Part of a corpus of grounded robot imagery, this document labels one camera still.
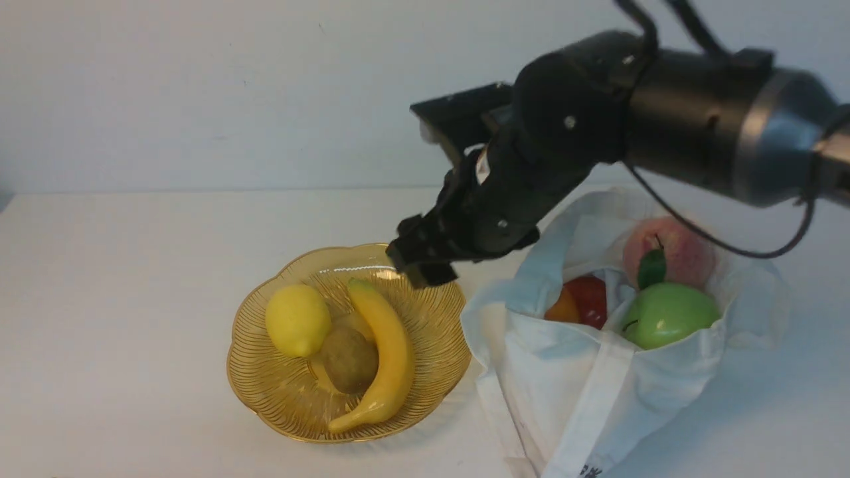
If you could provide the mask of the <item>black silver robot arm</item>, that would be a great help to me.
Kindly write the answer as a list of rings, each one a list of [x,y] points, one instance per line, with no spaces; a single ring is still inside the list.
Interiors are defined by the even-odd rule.
[[[601,163],[622,163],[653,200],[698,236],[747,258],[777,258],[808,232],[815,203],[848,203],[848,105],[809,72],[776,67],[770,52],[741,50],[726,64],[688,52],[652,56],[564,48],[519,73],[507,105],[495,86],[462,103],[467,119],[507,112],[488,141],[474,140],[447,175],[432,210],[402,220],[386,256],[416,288],[456,279],[453,264],[528,248],[540,221]],[[685,220],[641,170],[728,199],[805,212],[771,251],[734,247]]]

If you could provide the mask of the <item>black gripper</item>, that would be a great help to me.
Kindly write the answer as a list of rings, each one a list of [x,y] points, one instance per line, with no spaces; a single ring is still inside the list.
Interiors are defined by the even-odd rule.
[[[458,279],[453,263],[500,258],[599,163],[622,157],[628,91],[612,50],[557,50],[520,70],[508,117],[459,166],[435,214],[404,218],[386,254],[413,288]]]

